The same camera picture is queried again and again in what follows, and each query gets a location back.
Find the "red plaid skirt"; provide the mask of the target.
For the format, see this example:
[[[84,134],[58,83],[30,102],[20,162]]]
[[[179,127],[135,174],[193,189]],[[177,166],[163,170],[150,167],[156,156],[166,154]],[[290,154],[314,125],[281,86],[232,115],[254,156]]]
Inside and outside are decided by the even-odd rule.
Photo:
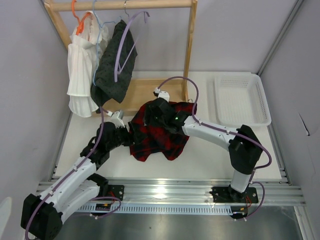
[[[140,107],[130,123],[134,129],[142,133],[144,139],[140,143],[131,145],[130,154],[138,161],[145,162],[151,154],[163,153],[167,160],[173,161],[183,152],[188,136],[173,134],[163,127],[145,124],[145,113],[148,101]]]

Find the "lilac plastic hanger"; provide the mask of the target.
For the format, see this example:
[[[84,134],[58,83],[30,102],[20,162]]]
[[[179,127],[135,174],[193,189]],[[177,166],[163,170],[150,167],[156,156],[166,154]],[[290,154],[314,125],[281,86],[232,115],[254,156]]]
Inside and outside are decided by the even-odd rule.
[[[136,44],[137,44],[137,41],[139,40],[140,38],[140,35],[141,33],[138,34],[138,37],[136,38],[136,40],[133,42],[132,44],[132,47],[131,47],[131,50],[129,51],[129,53],[127,54],[127,57],[125,59],[125,61],[123,62],[123,64],[121,65],[120,64],[120,58],[121,58],[121,53],[122,53],[122,50],[123,50],[123,46],[124,46],[124,43],[125,43],[125,40],[126,40],[126,37],[129,33],[129,30],[130,30],[130,26],[132,25],[132,23],[134,22],[135,18],[140,15],[140,14],[143,14],[143,21],[144,21],[144,24],[146,25],[147,22],[148,22],[148,19],[150,17],[150,14],[148,11],[145,11],[145,10],[141,10],[139,11],[138,13],[135,13],[132,17],[130,17],[128,19],[128,23],[123,31],[123,34],[121,36],[121,39],[120,39],[120,43],[119,43],[119,46],[118,46],[118,50],[117,50],[117,54],[116,54],[116,58],[115,58],[115,64],[114,64],[114,72],[113,72],[113,76],[114,76],[114,82],[117,83],[118,82],[118,75],[120,75],[122,73],[122,71],[124,70],[131,54],[133,53],[133,50],[135,49],[136,47]]]

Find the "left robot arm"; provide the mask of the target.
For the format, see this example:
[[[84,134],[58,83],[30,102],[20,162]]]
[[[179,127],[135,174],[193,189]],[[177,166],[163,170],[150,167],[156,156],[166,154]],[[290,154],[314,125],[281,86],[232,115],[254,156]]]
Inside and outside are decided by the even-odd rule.
[[[109,181],[97,170],[120,146],[140,144],[146,134],[134,123],[128,126],[107,121],[100,124],[96,136],[82,150],[73,166],[39,195],[29,194],[22,207],[21,227],[40,240],[53,240],[65,221],[90,200],[118,201],[110,194]]]

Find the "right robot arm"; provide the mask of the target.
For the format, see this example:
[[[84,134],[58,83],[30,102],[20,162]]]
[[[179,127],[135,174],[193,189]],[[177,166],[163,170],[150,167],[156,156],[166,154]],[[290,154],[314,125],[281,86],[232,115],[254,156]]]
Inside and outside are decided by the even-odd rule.
[[[225,127],[200,122],[186,111],[175,110],[163,98],[146,104],[144,122],[147,126],[160,127],[171,134],[199,138],[227,150],[234,169],[227,197],[234,203],[246,197],[252,173],[263,151],[249,126],[242,125],[235,129],[233,135]]]

